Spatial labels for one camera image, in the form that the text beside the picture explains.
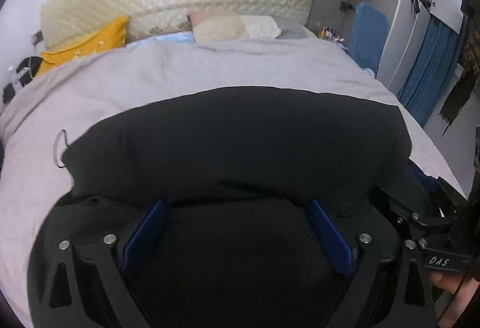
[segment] curtain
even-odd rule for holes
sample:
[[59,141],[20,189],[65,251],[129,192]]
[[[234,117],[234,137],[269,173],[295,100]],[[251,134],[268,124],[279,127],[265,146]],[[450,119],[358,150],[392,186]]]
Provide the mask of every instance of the curtain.
[[458,34],[431,17],[417,59],[400,90],[400,103],[424,127],[455,70]]

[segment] bed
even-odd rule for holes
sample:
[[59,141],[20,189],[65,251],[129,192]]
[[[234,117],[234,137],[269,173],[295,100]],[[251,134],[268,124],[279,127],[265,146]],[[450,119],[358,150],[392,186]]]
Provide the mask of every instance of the bed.
[[[263,8],[252,8],[249,13],[265,14],[266,6],[272,8],[268,0],[262,1]],[[282,16],[282,12],[290,12],[293,5],[280,2],[278,6],[289,8],[267,14],[292,19],[290,13]],[[185,14],[177,13],[172,23]],[[307,16],[293,19],[306,22]],[[54,31],[46,31],[46,41],[55,45],[78,35],[83,26],[78,25],[78,18],[72,11],[65,17],[49,17],[50,24],[70,20],[76,26],[62,32],[60,40],[49,36]],[[89,28],[101,25],[102,20],[106,19],[88,18]],[[164,16],[158,20],[157,24],[167,26]],[[336,93],[396,105],[412,140],[411,160],[427,175],[441,176],[461,191],[442,155],[396,97],[332,42],[311,38],[146,42],[136,48],[74,59],[33,80],[0,115],[0,138],[5,148],[0,178],[0,288],[26,328],[32,327],[26,293],[30,249],[51,207],[72,187],[69,173],[55,164],[65,149],[63,141],[58,147],[54,145],[59,132],[65,129],[67,141],[72,142],[96,122],[122,111],[229,86]]]

